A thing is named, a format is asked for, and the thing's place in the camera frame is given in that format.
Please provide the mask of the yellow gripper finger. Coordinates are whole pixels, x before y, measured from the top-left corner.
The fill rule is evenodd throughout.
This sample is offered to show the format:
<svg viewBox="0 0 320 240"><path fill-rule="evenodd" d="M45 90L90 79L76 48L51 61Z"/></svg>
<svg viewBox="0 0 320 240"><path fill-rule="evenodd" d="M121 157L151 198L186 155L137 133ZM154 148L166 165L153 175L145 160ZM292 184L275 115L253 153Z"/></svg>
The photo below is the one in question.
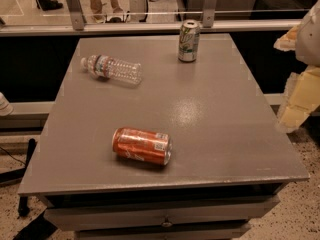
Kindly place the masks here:
<svg viewBox="0 0 320 240"><path fill-rule="evenodd" d="M274 48L280 51L294 51L296 47L297 32L299 25L292 27L274 43Z"/></svg>
<svg viewBox="0 0 320 240"><path fill-rule="evenodd" d="M320 68L308 66L287 79L283 102L277 112L276 128L284 133L297 130L320 106Z"/></svg>

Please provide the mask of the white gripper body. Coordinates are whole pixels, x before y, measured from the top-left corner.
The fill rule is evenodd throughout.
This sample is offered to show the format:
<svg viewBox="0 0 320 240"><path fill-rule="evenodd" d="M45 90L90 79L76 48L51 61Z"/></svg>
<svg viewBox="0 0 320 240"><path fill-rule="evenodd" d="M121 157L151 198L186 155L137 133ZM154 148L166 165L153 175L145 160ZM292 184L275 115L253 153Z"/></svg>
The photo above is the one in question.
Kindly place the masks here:
<svg viewBox="0 0 320 240"><path fill-rule="evenodd" d="M307 65L320 66L320 0L301 21L295 54L299 61Z"/></svg>

